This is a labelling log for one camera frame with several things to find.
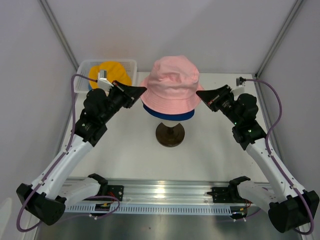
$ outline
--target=metal pole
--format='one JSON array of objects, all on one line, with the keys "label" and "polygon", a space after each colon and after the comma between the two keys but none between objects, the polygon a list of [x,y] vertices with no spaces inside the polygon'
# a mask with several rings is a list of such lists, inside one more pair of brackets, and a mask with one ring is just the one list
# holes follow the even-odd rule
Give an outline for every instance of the metal pole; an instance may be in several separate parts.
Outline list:
[{"label": "metal pole", "polygon": [[54,13],[52,12],[47,0],[38,0],[38,3],[40,4],[45,16],[47,17],[53,31],[55,32],[59,42],[61,43],[67,57],[69,58],[71,64],[73,65],[75,71],[78,70],[79,68],[79,64],[75,58],[74,53],[72,52],[70,45],[64,35],[64,33],[62,32],[57,19],[54,15]]},{"label": "metal pole", "polygon": [[267,64],[270,62],[271,58],[274,56],[275,52],[277,51],[278,47],[280,46],[282,40],[284,39],[285,35],[287,34],[290,26],[296,19],[299,11],[301,10],[304,2],[306,0],[296,0],[289,15],[287,16],[286,20],[284,21],[280,31],[278,32],[276,38],[274,39],[271,47],[269,48],[266,56],[264,57],[258,71],[256,72],[255,76],[257,79],[260,78],[261,74],[263,73],[264,69],[266,68]]}]

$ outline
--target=perforated metal strip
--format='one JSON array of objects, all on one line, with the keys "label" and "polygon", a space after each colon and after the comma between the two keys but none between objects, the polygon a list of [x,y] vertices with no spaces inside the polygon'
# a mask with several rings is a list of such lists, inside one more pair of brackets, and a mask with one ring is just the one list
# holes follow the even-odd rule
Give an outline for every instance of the perforated metal strip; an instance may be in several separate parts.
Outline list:
[{"label": "perforated metal strip", "polygon": [[[70,206],[66,213],[108,213],[108,211],[95,211],[95,203],[79,203]],[[110,211],[117,207],[113,203]],[[214,205],[150,205],[150,204],[125,204],[115,212],[118,214],[167,214],[167,215],[220,215],[230,216],[229,206]]]}]

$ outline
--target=gray wall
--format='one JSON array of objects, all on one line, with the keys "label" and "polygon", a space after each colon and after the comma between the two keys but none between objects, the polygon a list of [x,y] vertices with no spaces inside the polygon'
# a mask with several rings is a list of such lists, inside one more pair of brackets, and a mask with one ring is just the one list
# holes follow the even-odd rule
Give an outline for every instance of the gray wall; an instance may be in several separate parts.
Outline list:
[{"label": "gray wall", "polygon": [[295,0],[48,0],[77,61],[186,55],[203,73],[253,73]]},{"label": "gray wall", "polygon": [[[73,68],[35,0],[1,1],[0,33],[0,209],[7,198],[13,203],[1,240],[18,240],[16,189],[56,154]],[[0,235],[5,218],[0,214]]]},{"label": "gray wall", "polygon": [[[261,79],[272,84],[282,100],[276,135],[285,164],[307,190],[320,195],[320,1],[306,1]],[[275,97],[267,89],[264,94],[275,120]],[[320,210],[315,223],[320,236]]]}]

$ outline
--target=pink hat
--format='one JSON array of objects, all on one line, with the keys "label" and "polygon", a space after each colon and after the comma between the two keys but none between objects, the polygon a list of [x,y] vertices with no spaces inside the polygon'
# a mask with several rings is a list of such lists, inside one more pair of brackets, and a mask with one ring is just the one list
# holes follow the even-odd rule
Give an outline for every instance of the pink hat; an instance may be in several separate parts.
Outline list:
[{"label": "pink hat", "polygon": [[165,56],[157,60],[151,73],[141,83],[147,90],[142,102],[161,114],[184,114],[196,108],[201,99],[197,67],[185,56]]}]

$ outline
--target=plastic basket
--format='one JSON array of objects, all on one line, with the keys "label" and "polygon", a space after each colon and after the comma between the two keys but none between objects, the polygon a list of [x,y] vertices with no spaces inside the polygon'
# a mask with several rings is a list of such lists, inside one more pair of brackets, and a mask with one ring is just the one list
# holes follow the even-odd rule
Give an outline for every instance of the plastic basket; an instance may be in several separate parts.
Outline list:
[{"label": "plastic basket", "polygon": [[[114,61],[121,63],[126,73],[131,78],[132,85],[136,82],[137,76],[137,62],[133,59],[98,59],[98,60],[84,60],[76,72],[84,76],[88,76],[90,69],[93,66],[100,65],[103,62]],[[89,91],[88,80],[82,77],[75,77],[74,79],[74,92],[77,94],[86,94]]]}]

